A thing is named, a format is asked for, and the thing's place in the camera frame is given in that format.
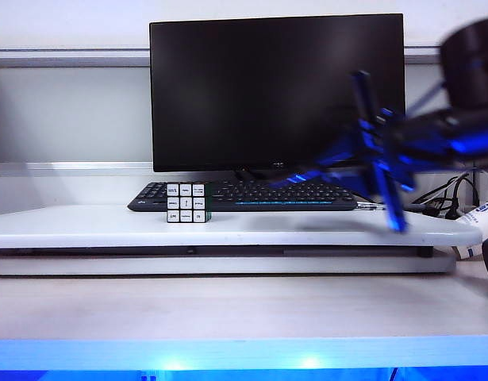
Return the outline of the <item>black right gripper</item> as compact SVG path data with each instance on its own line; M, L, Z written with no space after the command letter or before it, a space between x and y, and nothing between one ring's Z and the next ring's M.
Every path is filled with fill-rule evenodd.
M387 211L388 227L396 233L407 230L400 190L413 191L413 170L401 160L401 135L396 115L378 110L377 95L366 71L351 73L358 110L358 132L346 132L328 140L314 160L321 178L332 185L361 195L377 193ZM358 163L361 156L366 163Z

